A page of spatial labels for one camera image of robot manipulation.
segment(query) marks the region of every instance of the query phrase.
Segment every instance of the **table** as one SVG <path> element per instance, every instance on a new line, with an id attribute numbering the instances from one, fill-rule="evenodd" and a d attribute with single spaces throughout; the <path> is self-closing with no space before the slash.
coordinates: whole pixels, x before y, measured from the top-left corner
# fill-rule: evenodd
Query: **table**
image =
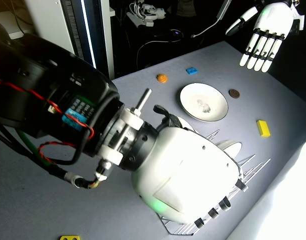
<path id="1" fill-rule="evenodd" d="M 142 117 L 154 127 L 162 120 L 153 112 L 153 106 L 159 104 L 204 136 L 220 129 L 215 141 L 241 141 L 237 160 L 256 154 L 249 167 L 272 158 L 250 182 L 249 190 L 231 201 L 231 210 L 221 212 L 194 236 L 168 235 L 157 215 L 133 191 L 129 172 L 116 168 L 98 189 L 77 189 L 0 143 L 0 239 L 57 240 L 62 235 L 80 235 L 83 240 L 226 239 L 306 141 L 306 103 L 269 74 L 239 67 L 240 57 L 237 50 L 220 42 L 113 81 L 127 107 L 135 106 L 146 88 L 152 89 Z M 198 73 L 188 75 L 190 67 Z M 168 75 L 167 83 L 156 80 L 159 73 Z M 187 115 L 180 106 L 179 93 L 191 83 L 209 84 L 222 92 L 228 101 L 227 116 L 206 123 Z M 231 98 L 229 89 L 237 89 L 240 98 Z M 260 136 L 259 119 L 268 122 L 270 138 Z M 33 141 L 38 145 L 49 139 Z M 57 146 L 47 152 L 59 158 L 70 153 L 68 147 Z M 84 155 L 66 169 L 92 179 L 97 162 Z"/>

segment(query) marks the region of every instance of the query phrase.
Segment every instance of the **robot finger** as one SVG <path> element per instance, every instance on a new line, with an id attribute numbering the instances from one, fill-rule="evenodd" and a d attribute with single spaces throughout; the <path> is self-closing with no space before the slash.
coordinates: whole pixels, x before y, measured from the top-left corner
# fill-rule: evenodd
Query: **robot finger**
<path id="1" fill-rule="evenodd" d="M 269 51 L 269 54 L 268 54 L 268 56 L 267 56 L 267 58 L 266 58 L 266 60 L 263 64 L 263 66 L 262 66 L 261 70 L 262 70 L 263 73 L 266 73 L 269 70 L 269 68 L 272 64 L 272 61 L 274 60 L 276 54 L 278 53 L 278 51 L 281 47 L 282 42 L 283 41 L 281 39 L 276 39 L 275 40 L 275 42 L 274 42 L 271 50 Z"/>
<path id="2" fill-rule="evenodd" d="M 262 66 L 263 66 L 265 60 L 267 59 L 267 56 L 269 55 L 269 52 L 270 52 L 270 50 L 273 46 L 273 43 L 275 42 L 275 37 L 276 36 L 274 35 L 273 37 L 270 37 L 266 41 L 266 43 L 264 45 L 264 48 L 263 48 L 259 58 L 257 59 L 255 66 L 254 66 L 255 71 L 259 71 L 262 68 Z"/>
<path id="3" fill-rule="evenodd" d="M 241 67 L 244 67 L 245 64 L 247 63 L 249 56 L 251 55 L 253 48 L 255 46 L 255 44 L 257 43 L 259 37 L 260 37 L 260 29 L 258 29 L 252 36 L 251 40 L 248 43 L 247 48 L 245 49 L 245 53 L 242 56 L 241 61 L 239 62 L 239 65 Z"/>
<path id="4" fill-rule="evenodd" d="M 255 63 L 257 62 L 257 59 L 260 58 L 260 53 L 262 52 L 262 49 L 263 49 L 265 43 L 267 42 L 267 40 L 268 40 L 267 34 L 260 37 L 260 39 L 259 39 L 259 41 L 256 45 L 256 48 L 254 49 L 252 57 L 249 59 L 249 61 L 247 63 L 247 68 L 248 69 L 252 69 L 254 67 Z"/>

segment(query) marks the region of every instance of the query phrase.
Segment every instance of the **white robotic hand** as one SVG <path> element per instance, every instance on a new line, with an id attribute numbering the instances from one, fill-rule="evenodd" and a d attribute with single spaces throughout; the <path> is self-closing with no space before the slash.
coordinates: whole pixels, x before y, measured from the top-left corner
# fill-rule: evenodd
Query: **white robotic hand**
<path id="1" fill-rule="evenodd" d="M 289 6 L 284 2 L 275 2 L 264 7 L 255 23 L 254 34 L 239 63 L 241 67 L 247 64 L 248 69 L 266 73 L 283 40 L 288 36 L 295 19 L 299 20 L 299 30 L 303 30 L 304 15 L 299 15 L 294 4 L 297 3 L 292 2 Z M 247 22 L 256 13 L 255 7 L 249 9 L 228 29 L 226 34 L 236 32 L 236 28 L 240 28 L 239 25 Z"/>

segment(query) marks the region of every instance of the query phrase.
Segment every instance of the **yellow block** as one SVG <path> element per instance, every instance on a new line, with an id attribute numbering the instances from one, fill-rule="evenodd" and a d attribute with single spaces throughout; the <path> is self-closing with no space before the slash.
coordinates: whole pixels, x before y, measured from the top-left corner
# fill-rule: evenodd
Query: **yellow block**
<path id="1" fill-rule="evenodd" d="M 80 236 L 61 236 L 59 240 L 81 240 Z"/>
<path id="2" fill-rule="evenodd" d="M 259 130 L 259 134 L 262 137 L 268 138 L 269 136 L 271 136 L 270 129 L 266 121 L 258 120 L 256 123 Z"/>

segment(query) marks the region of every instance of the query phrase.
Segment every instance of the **orange object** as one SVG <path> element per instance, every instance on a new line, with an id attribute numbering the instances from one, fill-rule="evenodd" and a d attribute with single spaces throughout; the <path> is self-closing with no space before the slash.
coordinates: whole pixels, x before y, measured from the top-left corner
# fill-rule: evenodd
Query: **orange object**
<path id="1" fill-rule="evenodd" d="M 156 78 L 162 84 L 165 84 L 169 80 L 168 76 L 162 73 L 157 75 Z"/>

